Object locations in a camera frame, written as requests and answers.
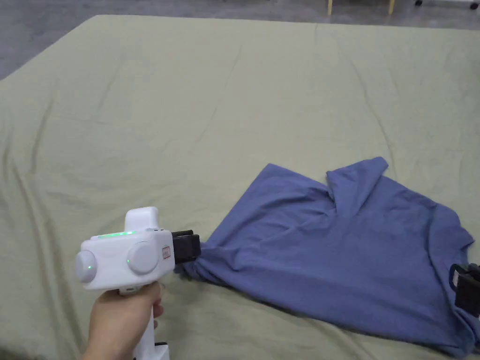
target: small red label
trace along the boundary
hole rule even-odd
[[[167,259],[170,257],[170,247],[169,246],[166,246],[162,249],[162,253],[163,253],[163,258],[164,259]]]

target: wooden chair leg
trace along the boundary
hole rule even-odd
[[[395,5],[395,0],[390,0],[390,6],[388,7],[388,14],[391,15],[393,13],[393,6]]]

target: hand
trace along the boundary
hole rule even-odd
[[[83,360],[131,360],[150,320],[152,306],[155,318],[163,313],[161,300],[157,282],[132,296],[119,295],[116,290],[101,295],[90,315],[88,347]]]

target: t-shirt sleeve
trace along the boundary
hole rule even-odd
[[[363,160],[345,168],[327,171],[328,194],[340,216],[355,215],[387,169],[382,157]]]

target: blue t-shirt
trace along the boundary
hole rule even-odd
[[[471,353],[479,321],[454,306],[473,238],[456,213],[382,174],[381,157],[328,186],[267,165],[185,264],[192,277],[366,334]]]

